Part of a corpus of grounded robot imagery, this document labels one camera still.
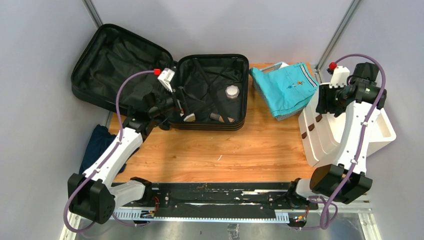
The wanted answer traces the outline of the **white egg-shaped bottle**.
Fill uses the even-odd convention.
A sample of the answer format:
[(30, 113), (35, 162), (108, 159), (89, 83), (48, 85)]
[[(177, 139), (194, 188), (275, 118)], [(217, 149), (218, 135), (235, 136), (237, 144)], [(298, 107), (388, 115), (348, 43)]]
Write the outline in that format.
[(196, 120), (196, 116), (194, 113), (187, 114), (183, 117), (184, 122), (194, 122)]

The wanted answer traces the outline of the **white three-drawer storage unit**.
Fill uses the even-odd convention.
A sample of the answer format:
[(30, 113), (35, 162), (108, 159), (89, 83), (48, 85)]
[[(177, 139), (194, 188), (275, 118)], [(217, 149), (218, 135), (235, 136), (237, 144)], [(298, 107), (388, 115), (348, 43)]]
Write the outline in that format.
[[(330, 113), (317, 113), (318, 100), (319, 93), (316, 92), (298, 117), (306, 161), (316, 168), (330, 164), (337, 156), (346, 123), (345, 113), (338, 117)], [(385, 109), (381, 109), (373, 125), (367, 156), (393, 142), (396, 137)]]

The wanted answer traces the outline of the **teal garment with logo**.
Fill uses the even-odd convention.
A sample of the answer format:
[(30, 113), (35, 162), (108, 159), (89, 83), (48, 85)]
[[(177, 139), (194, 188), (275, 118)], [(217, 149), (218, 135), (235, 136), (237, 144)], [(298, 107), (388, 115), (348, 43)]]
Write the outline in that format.
[[(259, 68), (257, 67), (252, 67), (249, 70), (254, 88), (255, 76), (258, 70)], [(304, 62), (288, 64), (287, 67), (280, 70), (285, 73), (282, 89), (284, 90), (285, 100), (289, 107), (289, 117), (291, 117), (307, 106), (320, 84), (309, 72)]]

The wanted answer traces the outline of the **clear round plastic jar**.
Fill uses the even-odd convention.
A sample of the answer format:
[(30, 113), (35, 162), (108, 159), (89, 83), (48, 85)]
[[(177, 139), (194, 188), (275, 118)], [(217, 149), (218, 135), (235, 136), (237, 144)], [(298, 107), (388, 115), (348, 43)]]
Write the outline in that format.
[(225, 94), (228, 99), (236, 99), (240, 94), (240, 90), (236, 85), (230, 85), (225, 89)]

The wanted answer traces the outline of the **light blue plastic basket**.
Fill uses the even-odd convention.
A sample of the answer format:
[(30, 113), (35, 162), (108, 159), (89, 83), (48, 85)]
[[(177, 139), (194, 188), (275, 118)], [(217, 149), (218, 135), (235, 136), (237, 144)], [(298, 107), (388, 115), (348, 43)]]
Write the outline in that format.
[(278, 62), (259, 69), (254, 77), (255, 89), (265, 101), (272, 117), (277, 121), (291, 116), (283, 90), (285, 73), (281, 70), (288, 66), (286, 62)]

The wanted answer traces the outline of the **black ribbed hard-shell suitcase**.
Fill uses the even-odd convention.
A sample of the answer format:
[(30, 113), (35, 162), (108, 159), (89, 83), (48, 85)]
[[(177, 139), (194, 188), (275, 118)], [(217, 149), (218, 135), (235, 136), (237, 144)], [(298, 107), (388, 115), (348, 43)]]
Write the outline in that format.
[[(171, 92), (158, 81), (169, 68), (175, 72), (173, 89), (183, 87), (195, 121), (169, 111), (157, 118), (162, 130), (237, 131), (245, 123), (249, 88), (249, 61), (241, 54), (194, 54), (175, 61), (158, 44), (115, 24), (97, 29), (71, 74), (71, 89), (80, 100), (134, 119), (145, 119), (148, 110), (164, 102)], [(229, 99), (225, 90), (237, 86)], [(233, 123), (210, 119), (210, 114), (230, 117)]]

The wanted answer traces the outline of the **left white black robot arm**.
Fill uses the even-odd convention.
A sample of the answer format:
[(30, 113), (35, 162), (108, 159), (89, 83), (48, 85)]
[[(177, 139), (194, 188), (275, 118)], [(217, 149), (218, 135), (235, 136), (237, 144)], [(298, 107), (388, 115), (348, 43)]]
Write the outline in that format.
[(121, 126), (118, 135), (99, 157), (82, 174), (72, 174), (67, 182), (68, 201), (63, 219), (69, 212), (104, 224), (114, 215), (116, 209), (137, 202), (149, 206), (154, 201), (152, 183), (140, 177), (113, 186), (115, 176), (126, 161), (135, 153), (157, 125), (157, 118), (167, 112), (188, 112), (184, 92), (174, 89), (171, 97), (147, 111), (145, 119), (128, 119)]

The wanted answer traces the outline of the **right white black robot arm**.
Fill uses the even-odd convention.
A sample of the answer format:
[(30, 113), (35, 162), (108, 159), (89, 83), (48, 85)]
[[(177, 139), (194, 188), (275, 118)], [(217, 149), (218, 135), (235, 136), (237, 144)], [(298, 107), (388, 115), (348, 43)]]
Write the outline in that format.
[(313, 196), (349, 204), (372, 186), (366, 176), (370, 139), (387, 92), (377, 86), (374, 63), (358, 63), (353, 71), (333, 64), (331, 81), (323, 83), (299, 116), (301, 138), (308, 158), (315, 161), (309, 179), (297, 178), (285, 195), (298, 209)]

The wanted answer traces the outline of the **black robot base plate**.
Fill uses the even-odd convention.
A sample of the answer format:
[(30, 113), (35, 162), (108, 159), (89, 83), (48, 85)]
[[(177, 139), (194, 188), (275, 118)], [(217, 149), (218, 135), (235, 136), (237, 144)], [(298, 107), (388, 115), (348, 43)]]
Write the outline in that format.
[(118, 213), (133, 220), (285, 223), (284, 214), (318, 209), (288, 204), (288, 189), (288, 182), (159, 182), (149, 202), (131, 201)]

